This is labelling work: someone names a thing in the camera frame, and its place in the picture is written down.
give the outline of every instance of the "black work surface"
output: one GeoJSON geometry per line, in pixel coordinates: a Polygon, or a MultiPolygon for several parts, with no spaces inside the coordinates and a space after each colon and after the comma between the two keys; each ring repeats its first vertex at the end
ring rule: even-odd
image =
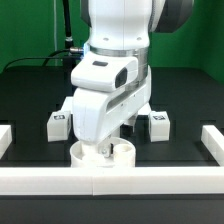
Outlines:
{"type": "MultiPolygon", "coordinates": [[[[76,141],[47,142],[46,123],[72,95],[62,68],[15,67],[0,75],[0,124],[11,124],[13,143],[0,166],[70,166],[76,141]]],[[[151,106],[167,111],[169,142],[150,143],[139,117],[131,137],[137,166],[217,166],[200,141],[202,125],[224,131],[224,86],[194,69],[152,69],[151,106]]],[[[223,224],[223,195],[1,196],[0,223],[223,224]]]]}
{"type": "MultiPolygon", "coordinates": [[[[13,143],[0,166],[70,166],[69,149],[77,141],[47,142],[53,111],[72,96],[70,74],[62,68],[15,67],[0,75],[0,124],[11,124],[13,143]]],[[[150,142],[148,119],[139,116],[135,133],[122,137],[137,149],[137,166],[216,166],[201,143],[202,126],[224,131],[224,85],[200,70],[152,69],[152,110],[167,111],[169,142],[150,142]]]]}

